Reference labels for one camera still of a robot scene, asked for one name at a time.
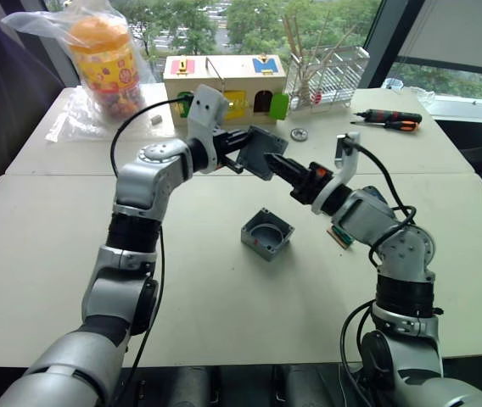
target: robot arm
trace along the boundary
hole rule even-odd
[[[377,328],[361,342],[364,374],[379,395],[400,407],[482,407],[482,392],[444,378],[439,351],[439,309],[433,308],[432,237],[413,223],[399,221],[383,200],[346,183],[356,173],[357,132],[338,136],[337,175],[317,164],[309,168],[266,154],[272,171],[289,182],[290,195],[324,212],[332,222],[372,247],[381,264],[371,316]]]
[[[156,243],[171,192],[195,171],[243,168],[226,154],[250,140],[218,131],[228,101],[201,86],[188,116],[188,139],[142,148],[118,174],[107,241],[82,301],[79,329],[58,339],[0,398],[0,406],[109,404],[130,336],[145,332],[154,313]]]

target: wooden toy house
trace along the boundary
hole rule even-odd
[[[286,75],[277,55],[195,55],[167,57],[167,97],[194,92],[199,84],[214,87],[230,101],[225,125],[273,124],[284,119],[288,96]],[[186,110],[171,104],[175,125],[186,125]]]

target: table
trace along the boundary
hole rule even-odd
[[[435,305],[445,310],[443,355],[482,354],[482,181],[469,173],[394,180],[436,241],[430,268]],[[350,185],[374,185],[391,202],[381,175],[358,175]],[[79,326],[114,187],[112,176],[0,179],[1,366],[28,366]],[[239,241],[262,206],[296,228],[271,263]],[[164,223],[164,302],[140,366],[338,361],[342,322],[374,295],[377,275],[368,248],[344,251],[328,224],[290,198],[278,177],[199,176],[180,186]],[[204,253],[195,239],[206,243]],[[132,339],[125,365],[140,340]],[[356,360],[353,332],[347,343]]]
[[[8,167],[9,175],[111,175],[109,164],[109,140],[93,142],[48,142],[45,135],[53,126],[58,115],[68,103],[73,88],[64,89],[41,123],[28,139],[19,155]],[[151,85],[151,102],[166,99],[163,84]],[[385,130],[375,126],[349,124],[358,120],[353,112],[365,109],[396,109],[420,113],[422,126],[415,133]],[[186,129],[175,129],[171,123],[169,108],[162,107],[148,117],[161,114],[166,122],[160,134],[185,137]],[[431,115],[410,92],[396,92],[388,89],[358,89],[347,108],[333,108],[332,112],[311,114],[293,112],[285,121],[274,126],[264,126],[274,134],[289,140],[285,155],[294,157],[302,164],[317,161],[333,167],[335,136],[346,131],[360,131],[361,143],[384,162],[390,173],[466,173],[473,169],[457,151],[446,134],[439,128]],[[302,127],[309,131],[306,142],[290,139],[290,131]],[[139,148],[149,140],[120,140],[116,149],[119,165],[133,160]],[[378,174],[378,168],[365,157],[360,158],[359,174]],[[214,175],[229,175],[222,169]]]

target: orange jar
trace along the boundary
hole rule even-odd
[[[70,35],[76,67],[104,112],[124,120],[141,109],[137,64],[124,21],[86,17],[71,27]]]

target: gray metal box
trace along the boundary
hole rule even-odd
[[[293,226],[262,208],[241,228],[241,242],[270,261],[288,242],[293,231]]]

